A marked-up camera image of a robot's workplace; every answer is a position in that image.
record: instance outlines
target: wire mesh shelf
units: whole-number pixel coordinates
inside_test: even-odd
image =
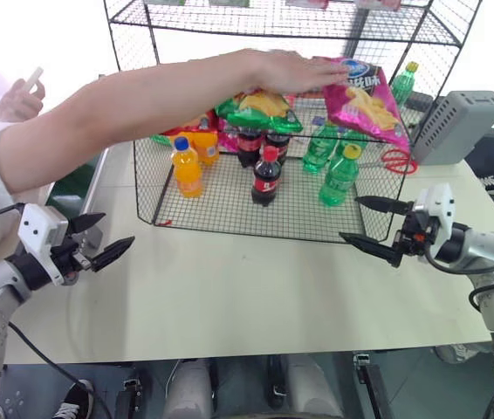
[[[414,85],[419,100],[414,102],[421,105],[410,105],[408,100],[400,106],[412,138],[432,111],[481,0],[405,0],[398,12],[357,10],[348,0],[331,1],[326,10],[288,7],[285,0],[250,0],[249,8],[210,6],[208,0],[187,0],[185,6],[145,5],[142,0],[105,3],[121,70],[155,65],[160,57],[200,58],[199,43],[210,46],[205,48],[208,55],[220,53],[214,51],[218,40],[210,37],[222,34],[238,35],[234,38],[239,43],[257,40],[249,47],[357,58],[381,66],[390,80],[415,61],[420,68]],[[170,54],[177,41],[159,50],[158,37],[168,41],[169,35],[175,35],[165,30],[182,32],[176,38],[182,57]],[[317,43],[315,38],[323,39]],[[252,202],[252,169],[241,168],[230,153],[221,154],[214,167],[203,168],[201,197],[183,198],[173,177],[171,147],[146,138],[134,143],[138,217],[162,227],[253,236],[342,243],[339,232],[350,232],[385,240],[392,215],[362,207],[355,197],[399,196],[404,175],[389,171],[381,160],[394,146],[369,138],[377,142],[369,142],[359,159],[360,174],[346,201],[339,207],[326,207],[318,197],[326,168],[311,175],[303,171],[301,161],[316,129],[314,118],[326,117],[325,103],[297,97],[294,112],[304,130],[291,139],[277,198],[271,205]]]
[[[331,2],[326,10],[309,10],[272,0],[250,0],[250,7],[210,6],[208,0],[188,0],[183,6],[145,6],[142,0],[134,0],[110,20],[114,24],[223,35],[390,42],[412,40],[416,43],[460,45],[459,39],[438,16],[418,5],[422,3],[407,3],[397,12],[392,12],[358,10],[351,1]],[[418,24],[421,30],[414,38]]]

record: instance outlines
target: red bottle cap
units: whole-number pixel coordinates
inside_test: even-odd
[[[278,159],[278,149],[273,146],[266,146],[263,150],[264,161],[276,161]]]

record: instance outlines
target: floor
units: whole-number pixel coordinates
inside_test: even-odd
[[[390,407],[396,419],[481,417],[494,391],[493,360],[480,354],[462,365],[442,363],[429,348],[404,349],[371,354],[381,367]],[[338,371],[332,354],[315,354],[313,358],[326,374],[340,405],[357,400],[342,400],[349,396],[339,377],[353,376],[353,370]],[[112,413],[123,381],[139,377],[146,395],[141,410],[134,419],[159,418],[163,410],[166,380],[174,361],[146,361],[115,365],[64,366],[79,378],[93,382]],[[217,390],[217,416],[234,416],[269,412],[263,393],[264,357],[222,358],[217,360],[220,385]],[[0,405],[7,419],[43,419],[51,417],[58,408],[70,383],[46,365],[11,365],[1,380]],[[353,419],[373,419],[365,386],[355,384],[363,416]],[[105,418],[96,404],[92,419]]]

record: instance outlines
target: gray box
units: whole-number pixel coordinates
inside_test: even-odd
[[[424,123],[414,159],[421,165],[458,163],[493,124],[494,92],[451,92]]]

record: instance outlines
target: white table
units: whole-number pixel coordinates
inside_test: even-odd
[[[422,167],[401,199],[449,182],[456,220],[494,230],[494,204],[465,162]],[[47,286],[15,315],[57,362],[423,347],[488,340],[466,277],[403,259],[399,269],[342,244],[155,228],[136,216],[132,148],[110,150],[94,210],[103,244],[127,254],[74,287]],[[397,217],[393,228],[400,226]],[[6,361],[39,359],[16,337]]]

